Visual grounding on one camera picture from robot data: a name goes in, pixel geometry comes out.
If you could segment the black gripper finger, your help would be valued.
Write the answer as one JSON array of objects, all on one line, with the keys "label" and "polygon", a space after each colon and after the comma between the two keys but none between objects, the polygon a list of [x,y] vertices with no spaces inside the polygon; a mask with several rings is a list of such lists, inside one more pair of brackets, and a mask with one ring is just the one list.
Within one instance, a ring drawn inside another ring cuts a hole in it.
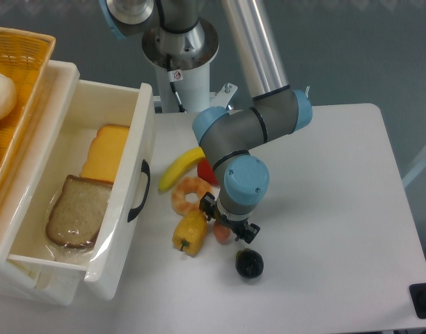
[{"label": "black gripper finger", "polygon": [[210,221],[212,218],[216,219],[217,206],[216,199],[213,194],[206,193],[200,199],[199,210],[205,213],[207,221]]},{"label": "black gripper finger", "polygon": [[254,223],[239,223],[234,227],[235,240],[243,240],[247,244],[250,244],[258,235],[259,231],[260,227]]}]

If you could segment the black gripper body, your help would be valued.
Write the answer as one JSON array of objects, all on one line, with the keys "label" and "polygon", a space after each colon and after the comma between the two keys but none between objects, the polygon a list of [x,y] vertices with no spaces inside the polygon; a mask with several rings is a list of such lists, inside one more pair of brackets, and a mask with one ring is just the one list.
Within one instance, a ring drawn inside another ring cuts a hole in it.
[{"label": "black gripper body", "polygon": [[230,228],[235,234],[244,234],[249,214],[232,214],[220,203],[216,203],[215,219],[223,226]]}]

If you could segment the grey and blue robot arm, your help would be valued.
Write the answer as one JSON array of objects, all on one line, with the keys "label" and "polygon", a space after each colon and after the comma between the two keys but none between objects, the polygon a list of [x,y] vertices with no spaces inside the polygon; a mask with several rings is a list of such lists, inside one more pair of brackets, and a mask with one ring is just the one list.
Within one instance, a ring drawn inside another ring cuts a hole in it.
[{"label": "grey and blue robot arm", "polygon": [[251,243],[259,227],[248,222],[269,183],[265,164],[250,150],[307,126],[307,95],[292,90],[262,1],[223,1],[253,106],[229,113],[225,93],[210,95],[210,63],[217,54],[215,28],[200,16],[202,1],[101,1],[118,38],[142,35],[154,66],[165,113],[194,113],[192,129],[221,190],[206,194],[200,209]]}]

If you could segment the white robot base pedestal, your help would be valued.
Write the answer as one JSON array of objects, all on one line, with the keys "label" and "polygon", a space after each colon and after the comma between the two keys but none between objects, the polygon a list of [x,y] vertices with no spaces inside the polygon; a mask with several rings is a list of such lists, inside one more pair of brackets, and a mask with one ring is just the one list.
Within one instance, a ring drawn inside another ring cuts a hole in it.
[{"label": "white robot base pedestal", "polygon": [[210,90],[210,63],[219,50],[219,37],[208,21],[200,18],[192,30],[184,33],[151,29],[143,34],[142,47],[155,69],[163,113],[229,107],[236,85],[225,83],[217,92]]}]

